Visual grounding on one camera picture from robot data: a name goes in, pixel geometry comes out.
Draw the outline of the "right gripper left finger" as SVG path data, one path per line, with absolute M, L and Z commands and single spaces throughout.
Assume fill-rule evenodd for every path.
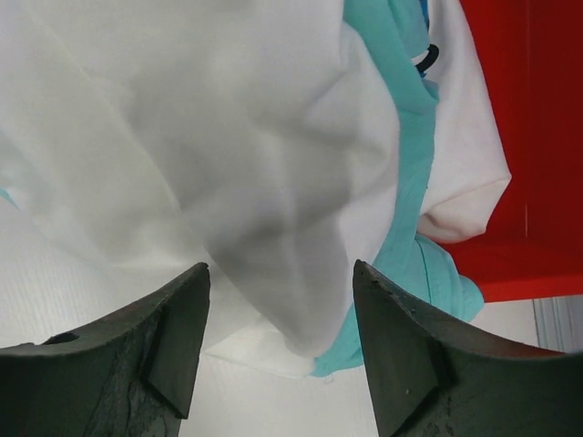
M 1 350 L 4 436 L 176 436 L 210 308 L 205 263 L 42 344 Z

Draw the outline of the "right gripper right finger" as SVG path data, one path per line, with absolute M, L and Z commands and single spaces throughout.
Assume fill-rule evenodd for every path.
M 382 436 L 579 436 L 582 356 L 508 340 L 357 261 L 353 297 Z

